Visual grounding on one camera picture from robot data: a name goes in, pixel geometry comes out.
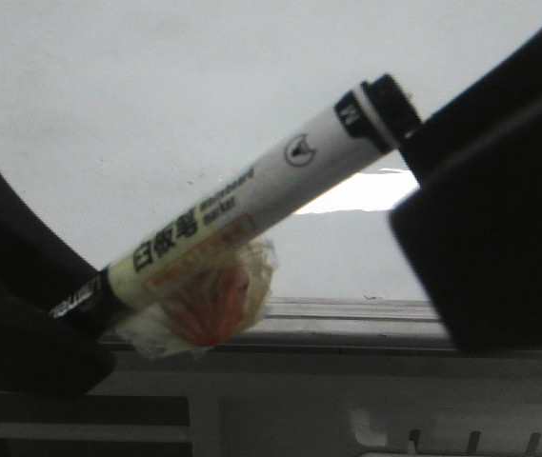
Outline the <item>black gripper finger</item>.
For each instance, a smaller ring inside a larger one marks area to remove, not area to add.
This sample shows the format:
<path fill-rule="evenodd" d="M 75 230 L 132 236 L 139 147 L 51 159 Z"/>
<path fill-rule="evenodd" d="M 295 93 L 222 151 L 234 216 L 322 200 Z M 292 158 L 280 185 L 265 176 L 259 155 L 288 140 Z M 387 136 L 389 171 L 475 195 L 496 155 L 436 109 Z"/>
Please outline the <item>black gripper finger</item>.
<path fill-rule="evenodd" d="M 453 342 L 542 348 L 542 28 L 401 152 L 391 229 Z"/>
<path fill-rule="evenodd" d="M 78 398 L 111 374 L 110 351 L 49 316 L 94 273 L 0 172 L 0 391 Z"/>

